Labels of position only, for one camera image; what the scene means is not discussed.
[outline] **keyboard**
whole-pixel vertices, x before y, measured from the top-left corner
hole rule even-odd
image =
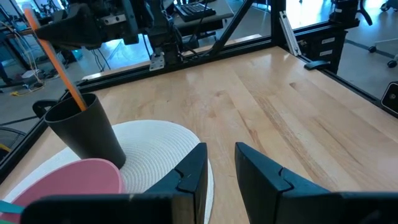
[[[175,9],[184,22],[194,21],[195,19],[201,19],[202,17],[213,16],[216,14],[214,9],[207,6],[206,10],[204,10],[205,5],[197,2],[182,5],[176,4]]]

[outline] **pink bowl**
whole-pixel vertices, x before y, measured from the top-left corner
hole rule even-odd
[[[82,159],[47,174],[23,191],[13,204],[23,207],[49,195],[121,194],[123,180],[118,168],[104,159]],[[19,223],[20,215],[3,213],[0,220]]]

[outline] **orange straw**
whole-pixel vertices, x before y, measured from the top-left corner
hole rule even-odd
[[[39,24],[38,20],[36,19],[36,16],[34,16],[32,9],[25,8],[24,11],[25,11],[26,19],[30,24],[30,27],[32,28],[33,31],[35,31],[36,29],[38,29],[40,27],[40,24]],[[60,63],[58,58],[55,56],[54,48],[46,40],[39,39],[39,42],[42,45],[45,53],[49,57],[50,61],[54,65],[55,69],[57,70],[58,74],[60,75],[63,83],[68,88],[73,99],[75,99],[79,108],[82,111],[85,111],[87,109],[87,105],[84,102],[83,98],[81,97],[81,94],[80,94],[79,90],[77,89],[76,85],[68,79],[67,71],[65,70],[65,67],[63,66],[63,64]]]

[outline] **white placemat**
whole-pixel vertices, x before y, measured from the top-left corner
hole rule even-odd
[[[116,124],[113,130],[126,153],[121,174],[126,192],[142,193],[170,172],[199,142],[189,129],[168,121],[129,121]],[[80,158],[65,148],[21,181],[5,201],[13,201],[22,191],[51,171]],[[213,171],[208,161],[208,187],[205,224],[209,222],[213,206]]]

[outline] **gray floor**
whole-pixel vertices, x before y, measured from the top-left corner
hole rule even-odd
[[[398,37],[398,24],[396,22],[398,12],[394,12],[392,9],[388,12],[381,12],[379,8],[383,2],[383,0],[367,0],[366,8],[374,21],[374,25],[369,27],[365,21],[362,21],[359,27],[349,30],[347,39],[364,45],[372,45],[377,40]],[[234,12],[237,12],[240,5],[242,5],[242,1],[240,0],[228,0],[228,3]],[[232,34],[231,39],[253,34],[261,34],[263,36],[271,34],[270,14],[262,10],[261,6],[259,8],[256,5],[250,8],[238,28]],[[299,0],[287,0],[287,14],[293,28],[327,21],[330,12],[330,1],[303,0],[303,3],[300,4]],[[220,37],[223,32],[224,29],[218,30],[216,36]],[[213,42],[214,38],[209,38],[201,40],[201,45],[208,45]],[[40,54],[37,46],[34,49],[35,54]],[[386,47],[382,50],[389,51],[391,48]],[[135,45],[126,46],[122,40],[105,43],[101,47],[101,52],[107,58],[109,66],[112,69],[132,65],[148,59],[141,36],[140,43]],[[104,60],[100,55],[99,59],[103,65]],[[387,68],[386,66],[389,60],[385,56],[370,54],[367,50],[351,44],[345,44],[338,75],[368,91],[370,94],[381,97],[387,84],[398,80],[398,68]],[[39,68],[50,70],[52,66],[49,63],[45,63],[39,65]],[[16,63],[10,63],[6,67],[6,71],[10,76],[24,72]],[[95,64],[93,54],[87,50],[83,50],[83,58],[78,62],[70,64],[67,71],[70,79],[77,81],[85,75],[99,72],[99,68]],[[57,99],[62,95],[64,89],[65,87],[59,78],[46,81],[43,89],[24,96],[9,95],[13,91],[21,93],[26,91],[21,86],[3,89],[5,93],[0,94],[0,103],[2,105],[0,107],[0,124],[33,116],[31,106],[35,101]],[[36,121],[36,119],[33,119],[8,125],[8,127],[28,132]]]

